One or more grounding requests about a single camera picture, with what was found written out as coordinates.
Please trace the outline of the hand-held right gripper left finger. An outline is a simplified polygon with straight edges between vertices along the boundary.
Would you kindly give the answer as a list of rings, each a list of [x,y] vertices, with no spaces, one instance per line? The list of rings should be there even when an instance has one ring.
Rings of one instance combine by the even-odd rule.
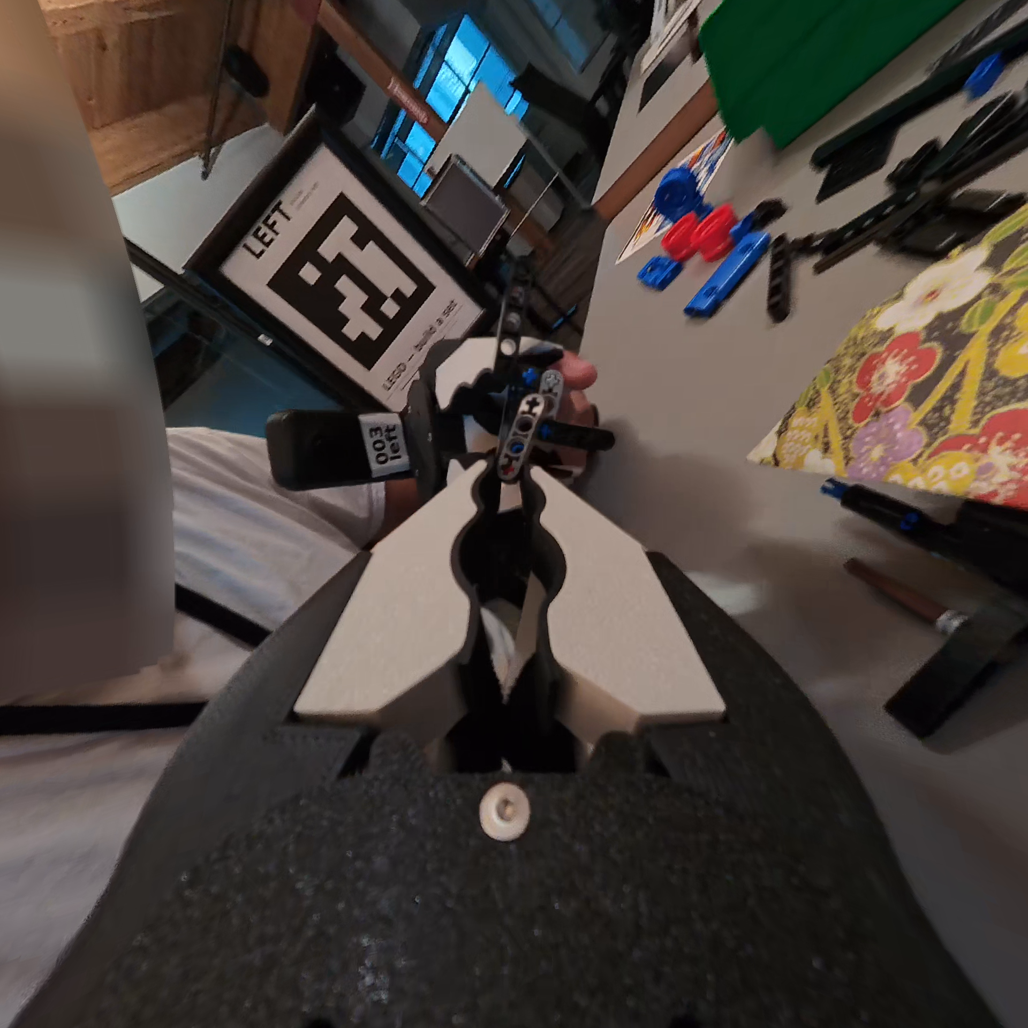
[[[435,770],[456,771],[448,735],[468,713],[460,672],[480,628],[458,546],[482,513],[488,468],[470,462],[372,548],[294,703],[299,723],[400,732]]]

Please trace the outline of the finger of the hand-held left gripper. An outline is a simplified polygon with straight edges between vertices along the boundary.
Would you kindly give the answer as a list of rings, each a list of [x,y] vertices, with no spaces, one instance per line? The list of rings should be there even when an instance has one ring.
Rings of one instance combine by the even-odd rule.
[[[476,388],[481,380],[505,383],[517,369],[520,342],[513,337],[473,337],[457,344],[435,370],[434,396],[438,404],[451,404],[460,389]]]
[[[480,424],[463,424],[457,432],[456,452],[449,458],[449,477],[456,478],[479,456],[494,451],[494,434]]]

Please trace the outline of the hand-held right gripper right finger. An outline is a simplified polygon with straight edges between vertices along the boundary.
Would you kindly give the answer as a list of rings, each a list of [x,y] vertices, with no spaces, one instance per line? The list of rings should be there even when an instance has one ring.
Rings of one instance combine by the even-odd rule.
[[[525,672],[542,724],[592,752],[611,733],[720,722],[726,701],[642,545],[541,468],[525,516]]]

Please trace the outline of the small lego assembly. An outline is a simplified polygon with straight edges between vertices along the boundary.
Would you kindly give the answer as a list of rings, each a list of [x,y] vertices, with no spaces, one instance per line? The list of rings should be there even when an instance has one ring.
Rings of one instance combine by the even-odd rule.
[[[577,426],[560,417],[566,378],[558,369],[563,351],[528,341],[525,322],[531,311],[533,264],[516,259],[497,320],[495,334],[482,337],[485,356],[474,372],[464,372],[451,407],[495,437],[495,473],[507,484],[518,481],[530,464],[555,468],[556,450],[582,455],[607,452],[616,438],[611,430]]]

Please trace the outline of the person's left forearm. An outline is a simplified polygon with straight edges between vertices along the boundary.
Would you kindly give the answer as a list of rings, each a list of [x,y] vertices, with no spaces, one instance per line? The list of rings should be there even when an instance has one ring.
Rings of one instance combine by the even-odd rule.
[[[406,478],[387,482],[384,484],[382,522],[375,542],[381,541],[390,533],[393,533],[417,513],[420,507],[421,498],[416,480]]]

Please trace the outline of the blue lego wheel hub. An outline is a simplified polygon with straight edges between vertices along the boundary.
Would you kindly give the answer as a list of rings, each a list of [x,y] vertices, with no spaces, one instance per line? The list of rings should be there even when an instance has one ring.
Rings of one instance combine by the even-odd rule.
[[[712,180],[709,168],[680,166],[668,170],[658,184],[652,207],[662,218],[675,223],[690,213],[702,220],[712,211],[704,199],[705,189]]]

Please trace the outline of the long blue lego panel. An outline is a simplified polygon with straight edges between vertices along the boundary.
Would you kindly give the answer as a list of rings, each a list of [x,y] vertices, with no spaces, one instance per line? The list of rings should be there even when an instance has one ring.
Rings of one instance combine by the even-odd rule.
[[[738,286],[752,272],[770,246],[765,231],[750,232],[734,246],[706,283],[687,302],[684,314],[691,319],[715,315]]]

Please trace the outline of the black lego beam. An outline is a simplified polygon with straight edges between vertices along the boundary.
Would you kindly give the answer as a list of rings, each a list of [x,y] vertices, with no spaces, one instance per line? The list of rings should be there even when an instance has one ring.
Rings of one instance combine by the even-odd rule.
[[[781,324],[791,313],[792,240],[785,233],[771,241],[766,310],[771,321]]]

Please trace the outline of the group of large lego pieces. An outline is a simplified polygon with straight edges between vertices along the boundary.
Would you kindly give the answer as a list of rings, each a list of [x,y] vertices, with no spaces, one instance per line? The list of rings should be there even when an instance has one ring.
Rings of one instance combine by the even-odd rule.
[[[937,60],[922,84],[830,139],[815,150],[812,166],[828,169],[827,179],[844,170],[848,187],[870,173],[861,166],[869,155],[889,156],[900,128],[914,118],[958,94],[985,96],[1011,63],[1026,57],[1026,21],[994,35],[999,25],[998,11],[982,21]],[[958,193],[1025,149],[1026,89],[996,96],[974,109],[947,141],[932,139],[900,161],[886,178],[886,199],[828,232],[775,243],[772,249],[784,256],[774,256],[772,266],[778,270],[793,256],[814,255],[819,274],[871,243],[898,243],[924,223],[943,220]]]

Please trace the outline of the person's left hand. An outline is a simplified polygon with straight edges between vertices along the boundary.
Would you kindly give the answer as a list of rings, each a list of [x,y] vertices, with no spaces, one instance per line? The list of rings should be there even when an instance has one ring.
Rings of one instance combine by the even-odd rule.
[[[563,389],[557,410],[557,419],[579,427],[594,428],[598,415],[588,391],[598,380],[598,369],[578,354],[564,352],[552,369],[563,379]]]

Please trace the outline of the person's white shirt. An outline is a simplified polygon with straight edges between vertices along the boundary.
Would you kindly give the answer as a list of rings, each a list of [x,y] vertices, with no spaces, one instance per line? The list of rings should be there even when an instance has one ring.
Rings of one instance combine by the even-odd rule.
[[[263,439],[167,431],[176,580],[273,630],[382,528],[384,487],[280,490]],[[210,700],[249,651],[175,616],[173,649],[136,675],[2,704]],[[106,887],[182,738],[173,731],[6,739],[1,767],[1,1024],[9,1026]]]

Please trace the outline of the black framed marker sign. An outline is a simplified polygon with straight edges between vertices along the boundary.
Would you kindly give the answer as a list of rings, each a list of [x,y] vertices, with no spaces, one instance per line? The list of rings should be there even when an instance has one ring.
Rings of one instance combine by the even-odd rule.
[[[475,276],[315,107],[184,268],[357,410],[401,412],[430,348],[495,316]]]

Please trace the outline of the colourful sticker sheet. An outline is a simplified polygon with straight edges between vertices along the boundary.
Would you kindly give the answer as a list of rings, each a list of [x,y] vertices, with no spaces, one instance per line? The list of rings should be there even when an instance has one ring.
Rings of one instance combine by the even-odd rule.
[[[672,168],[680,166],[696,169],[709,168],[713,174],[712,180],[710,180],[710,182],[712,182],[717,170],[725,161],[725,157],[730,152],[732,146],[732,138],[725,130],[719,130],[715,135],[712,135],[702,145],[690,151],[682,160],[678,161],[678,164],[675,164]],[[649,203],[649,207],[637,223],[633,234],[630,238],[628,238],[627,244],[619,254],[617,263],[627,260],[630,256],[633,256],[635,253],[642,250],[650,243],[663,238],[665,232],[672,225],[674,225],[674,223],[667,221],[654,211],[652,200]]]

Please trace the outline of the floral patterned cloth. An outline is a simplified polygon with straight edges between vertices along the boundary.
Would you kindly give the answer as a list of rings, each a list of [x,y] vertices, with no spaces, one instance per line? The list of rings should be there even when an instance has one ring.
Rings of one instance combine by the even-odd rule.
[[[747,456],[1027,509],[1027,207],[870,309]]]

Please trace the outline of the green plastic bin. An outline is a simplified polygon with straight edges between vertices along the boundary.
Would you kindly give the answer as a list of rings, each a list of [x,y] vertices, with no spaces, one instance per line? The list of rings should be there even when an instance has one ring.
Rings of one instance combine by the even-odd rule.
[[[724,1],[699,42],[727,134],[783,148],[860,88],[957,1]]]

